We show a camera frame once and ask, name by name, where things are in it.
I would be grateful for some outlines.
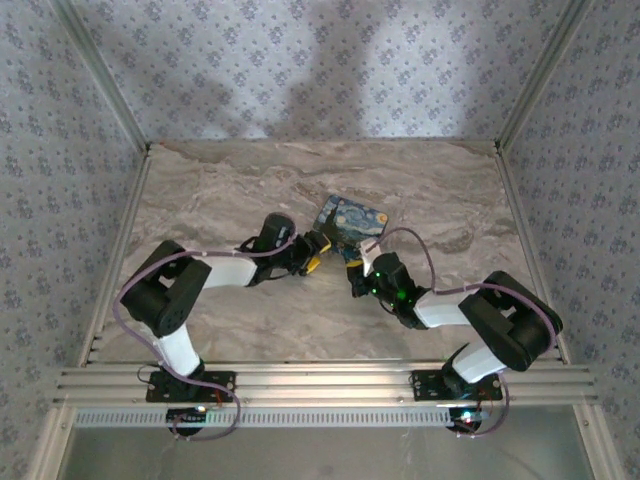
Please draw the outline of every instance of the patterned wallpaper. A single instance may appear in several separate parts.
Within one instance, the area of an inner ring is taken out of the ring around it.
[[[564,0],[74,0],[151,140],[495,138]]]
[[[0,478],[74,363],[139,154],[49,4],[0,2]]]
[[[640,479],[640,4],[596,0],[509,158],[575,361]]]

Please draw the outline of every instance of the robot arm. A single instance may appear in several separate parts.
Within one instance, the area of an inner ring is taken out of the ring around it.
[[[438,296],[416,285],[397,254],[382,253],[374,239],[362,242],[360,249],[362,260],[347,264],[354,297],[374,295],[408,328],[470,325],[480,335],[481,340],[458,350],[442,369],[457,398],[487,375],[506,368],[527,370],[549,348],[549,329],[530,305],[489,288],[454,298]],[[508,274],[494,272],[483,284],[520,294],[545,313],[556,334],[562,331],[558,315]]]
[[[272,213],[265,219],[260,234],[248,239],[237,251],[269,252],[283,245],[294,232],[288,217]],[[284,269],[291,275],[308,275],[319,265],[319,255],[330,246],[323,234],[308,232],[296,236],[282,252],[268,257],[246,258],[232,256],[230,252],[227,256],[180,258],[135,284],[123,297],[122,304],[135,320],[149,327],[166,365],[180,375],[197,378],[204,365],[193,348],[185,322],[202,290],[227,285],[255,286],[272,280],[274,269]],[[169,255],[184,251],[174,241],[162,242],[136,274]]]

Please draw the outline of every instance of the glass panel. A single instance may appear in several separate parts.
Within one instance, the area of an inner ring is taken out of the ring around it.
[[[160,428],[76,429],[59,480],[588,480],[571,407],[515,408],[486,438],[439,428],[240,429],[214,442]]]

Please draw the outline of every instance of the aluminum frame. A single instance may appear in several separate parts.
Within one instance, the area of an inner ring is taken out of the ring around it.
[[[533,107],[544,92],[556,65],[560,63],[593,3],[593,0],[569,0],[561,12],[556,26],[546,42],[544,51],[538,56],[522,92],[516,99],[500,131],[498,138],[505,152],[508,152],[513,146],[518,133],[522,130]]]
[[[50,3],[69,38],[82,56],[86,67],[91,72],[93,80],[102,90],[113,113],[118,118],[122,129],[138,150],[143,152],[147,143],[145,135],[136,122],[135,115],[127,105],[74,2],[71,0],[51,0]]]
[[[79,409],[135,408],[149,409],[144,401],[146,385],[136,373],[139,364],[92,363],[94,341],[100,339],[111,299],[115,294],[124,251],[133,227],[138,204],[150,166],[147,156],[138,172],[125,210],[122,226],[112,252],[111,262],[91,319],[78,368],[62,371],[58,388],[51,392],[54,408],[46,417],[28,479],[56,478]],[[511,206],[536,293],[547,303],[548,287],[541,275],[528,225],[522,216],[520,199],[514,190],[513,176],[502,155],[497,164]],[[598,405],[593,376],[587,366],[572,365],[567,346],[558,339],[558,358],[541,359],[527,372],[508,372],[505,377],[512,392],[514,406],[573,405],[582,441],[596,480],[624,480],[625,475],[611,434]],[[354,409],[385,407],[407,411],[467,405],[465,402],[413,401],[408,384],[413,369],[440,368],[438,362],[380,360],[351,362],[270,362],[208,363],[208,369],[231,369],[238,372],[237,393],[248,408],[305,407]],[[166,404],[156,404],[166,409]]]

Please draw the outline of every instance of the white cable channel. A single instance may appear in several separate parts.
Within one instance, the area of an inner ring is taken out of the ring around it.
[[[167,427],[165,408],[80,408],[77,428]],[[226,427],[234,409],[207,412],[205,427]],[[245,408],[240,427],[445,427],[452,425],[447,408]]]

